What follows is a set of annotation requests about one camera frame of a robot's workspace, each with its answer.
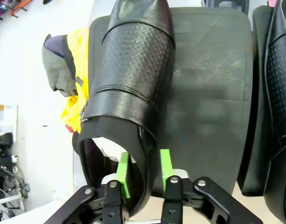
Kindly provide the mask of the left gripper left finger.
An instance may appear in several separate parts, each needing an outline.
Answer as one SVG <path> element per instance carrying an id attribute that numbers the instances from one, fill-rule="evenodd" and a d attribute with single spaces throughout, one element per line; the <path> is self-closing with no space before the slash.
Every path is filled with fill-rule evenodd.
<path id="1" fill-rule="evenodd" d="M 47 221 L 47 224 L 122 224 L 129 218 L 126 199 L 129 154 L 121 154 L 116 173 L 103 178 L 99 188 L 85 185 L 74 193 Z"/>

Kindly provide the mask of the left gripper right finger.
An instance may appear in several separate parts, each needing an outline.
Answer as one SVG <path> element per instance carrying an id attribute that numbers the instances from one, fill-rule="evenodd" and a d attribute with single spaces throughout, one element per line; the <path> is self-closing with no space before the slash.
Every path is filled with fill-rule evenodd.
<path id="1" fill-rule="evenodd" d="M 170 151 L 160 150 L 164 203 L 161 223 L 183 223 L 183 208 L 191 207 L 211 224 L 261 224 L 262 220 L 209 177 L 191 181 L 173 169 Z"/>

